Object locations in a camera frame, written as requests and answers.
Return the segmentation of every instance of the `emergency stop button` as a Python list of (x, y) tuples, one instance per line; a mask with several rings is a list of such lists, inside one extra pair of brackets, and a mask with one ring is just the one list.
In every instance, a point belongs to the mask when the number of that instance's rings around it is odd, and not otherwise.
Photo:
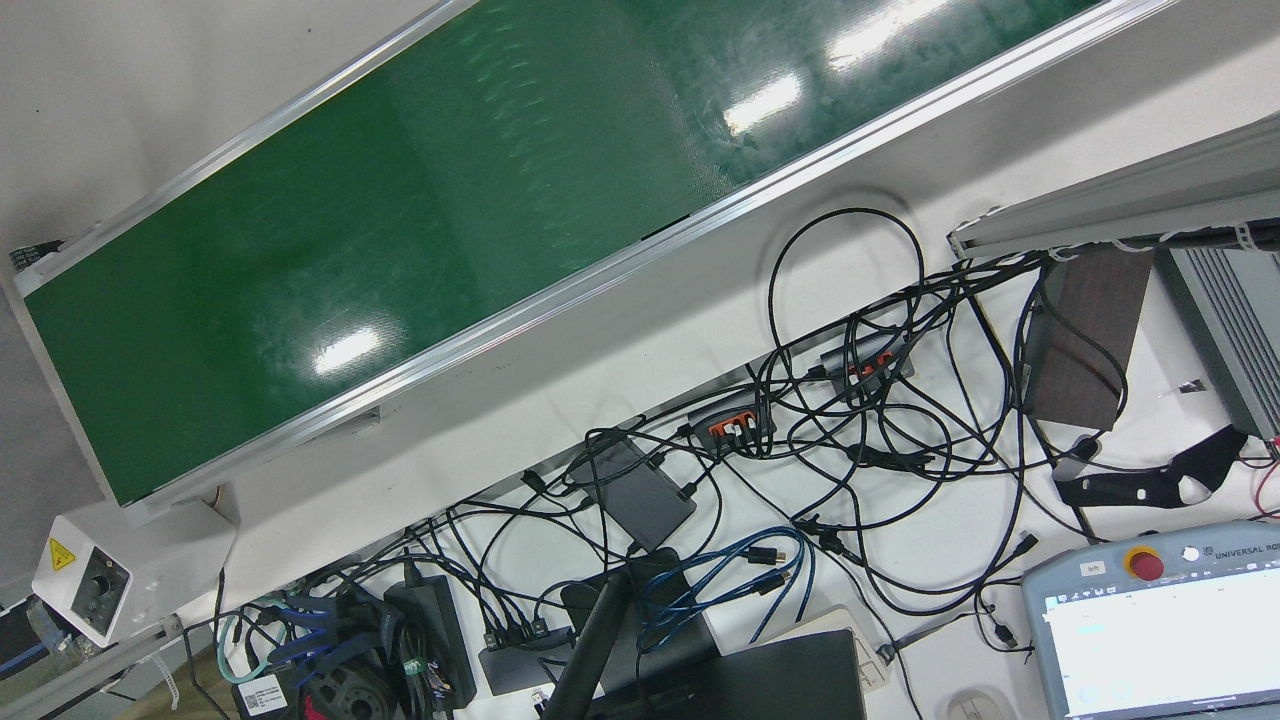
[(1153, 582), (1165, 574), (1165, 564), (1149, 547), (1135, 547), (1125, 557), (1125, 569), (1137, 578)]

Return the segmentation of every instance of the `gray metal beam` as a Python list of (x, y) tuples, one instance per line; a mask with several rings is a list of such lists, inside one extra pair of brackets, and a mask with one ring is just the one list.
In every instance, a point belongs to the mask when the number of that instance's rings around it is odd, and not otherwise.
[(1111, 242), (1280, 215), (1280, 115), (963, 223), (959, 258)]

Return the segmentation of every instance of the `gray device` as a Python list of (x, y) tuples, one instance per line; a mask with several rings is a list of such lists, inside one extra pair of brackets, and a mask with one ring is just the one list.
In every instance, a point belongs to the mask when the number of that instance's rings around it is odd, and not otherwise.
[(1280, 255), (1171, 250), (1156, 263), (1231, 424), (1280, 436)]
[(681, 495), (680, 487), (635, 443), (611, 439), (593, 442), (593, 457), (571, 469), (570, 478), (646, 552), (654, 552), (698, 505)]
[(1053, 720), (1280, 714), (1280, 527), (1236, 520), (1066, 552), (1027, 573)]

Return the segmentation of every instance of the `touchscreen display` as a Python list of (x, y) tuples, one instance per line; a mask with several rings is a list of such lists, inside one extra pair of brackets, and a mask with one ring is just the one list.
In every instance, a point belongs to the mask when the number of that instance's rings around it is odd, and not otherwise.
[(1280, 562), (1046, 598), (1068, 717), (1170, 717), (1280, 701)]

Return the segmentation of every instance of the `sticker label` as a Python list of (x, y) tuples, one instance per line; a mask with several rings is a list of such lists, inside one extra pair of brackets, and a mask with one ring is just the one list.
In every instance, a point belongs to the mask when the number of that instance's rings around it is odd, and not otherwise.
[(63, 568), (76, 562), (76, 556), (72, 551), (67, 550), (67, 546), (49, 538), (49, 561), (54, 565), (54, 573), (61, 570)]
[(251, 716), (289, 706), (289, 701), (284, 700), (284, 693), (280, 692), (280, 680), (275, 675), (262, 675), (256, 680), (241, 683), (236, 685), (236, 689), (239, 691), (241, 698), (244, 701), (244, 710)]

